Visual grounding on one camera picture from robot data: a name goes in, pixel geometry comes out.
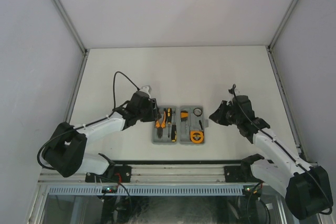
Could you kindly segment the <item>orange handled pliers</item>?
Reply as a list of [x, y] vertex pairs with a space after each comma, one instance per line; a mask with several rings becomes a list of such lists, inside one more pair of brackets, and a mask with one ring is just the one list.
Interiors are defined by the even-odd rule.
[[158, 139], [161, 139], [163, 136], [163, 129], [166, 127], [167, 121], [167, 108], [163, 109], [163, 117], [156, 121], [155, 128]]

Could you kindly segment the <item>black electrical tape roll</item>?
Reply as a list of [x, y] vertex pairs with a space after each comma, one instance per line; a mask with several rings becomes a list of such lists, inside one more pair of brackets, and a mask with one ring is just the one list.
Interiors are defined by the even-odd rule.
[[195, 108], [193, 110], [193, 113], [194, 113], [195, 116], [201, 116], [203, 114], [203, 110], [202, 110], [202, 108]]

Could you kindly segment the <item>black yellow screwdriver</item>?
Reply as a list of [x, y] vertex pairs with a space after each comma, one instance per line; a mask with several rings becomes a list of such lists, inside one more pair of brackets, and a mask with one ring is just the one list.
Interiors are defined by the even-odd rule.
[[176, 142], [177, 141], [177, 127], [176, 124], [173, 124], [171, 127], [171, 141]]
[[172, 109], [171, 108], [166, 109], [166, 122], [167, 124], [172, 123]]

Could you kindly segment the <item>orange tape measure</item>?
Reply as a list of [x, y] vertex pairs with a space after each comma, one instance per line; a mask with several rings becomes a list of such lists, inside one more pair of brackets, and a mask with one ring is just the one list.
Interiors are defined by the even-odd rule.
[[190, 131], [190, 140], [194, 144], [201, 144], [204, 142], [203, 131]]

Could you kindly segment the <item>grey plastic tool case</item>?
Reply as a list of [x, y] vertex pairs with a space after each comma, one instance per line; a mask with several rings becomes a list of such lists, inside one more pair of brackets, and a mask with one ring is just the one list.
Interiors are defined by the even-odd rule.
[[[208, 127], [208, 119], [204, 116], [204, 109], [200, 105], [184, 105], [184, 106], [160, 106], [159, 112], [161, 114], [161, 118], [163, 117], [163, 109], [171, 108], [172, 109], [172, 123], [167, 124], [163, 129], [163, 136], [161, 139], [158, 139], [156, 134], [155, 122], [153, 124], [152, 130], [152, 143], [153, 144], [166, 144], [166, 145], [175, 145], [180, 143], [182, 145], [203, 145], [205, 144], [205, 129]], [[201, 116], [195, 116], [193, 110], [195, 108], [202, 108], [203, 114]], [[181, 122], [180, 113], [182, 110], [188, 111], [188, 120], [186, 122]], [[201, 130], [199, 125], [199, 120], [202, 121], [203, 130]], [[171, 127], [173, 124], [176, 124], [177, 127], [177, 141], [174, 143], [171, 141]], [[203, 131], [204, 132], [204, 142], [201, 144], [194, 144], [190, 140], [190, 131]]]

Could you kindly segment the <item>hex key set orange holder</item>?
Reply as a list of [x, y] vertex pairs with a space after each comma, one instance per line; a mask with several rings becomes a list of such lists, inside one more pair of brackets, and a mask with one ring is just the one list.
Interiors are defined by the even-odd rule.
[[188, 120], [188, 111], [182, 110], [180, 113], [181, 122], [186, 122]]

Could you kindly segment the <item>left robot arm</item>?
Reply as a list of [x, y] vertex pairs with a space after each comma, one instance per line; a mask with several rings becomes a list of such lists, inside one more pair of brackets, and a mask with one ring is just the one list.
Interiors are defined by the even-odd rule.
[[87, 145], [111, 133], [124, 131], [138, 121], [154, 122], [160, 117], [156, 99], [138, 90], [130, 100], [94, 122], [78, 127], [60, 123], [38, 151], [37, 161], [41, 167], [55, 170], [65, 178], [76, 173], [90, 173], [109, 182], [115, 176], [114, 162], [102, 153], [87, 153]]

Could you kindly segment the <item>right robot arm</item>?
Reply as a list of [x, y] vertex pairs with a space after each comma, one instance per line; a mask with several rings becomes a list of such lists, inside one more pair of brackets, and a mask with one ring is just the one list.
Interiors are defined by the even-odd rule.
[[316, 214], [332, 214], [333, 198], [328, 172], [312, 166], [281, 141], [262, 118], [256, 117], [246, 95], [223, 100], [209, 119], [219, 125], [235, 125], [239, 133], [266, 154], [254, 154], [241, 162], [241, 175], [255, 179], [279, 193], [290, 212], [299, 220]]

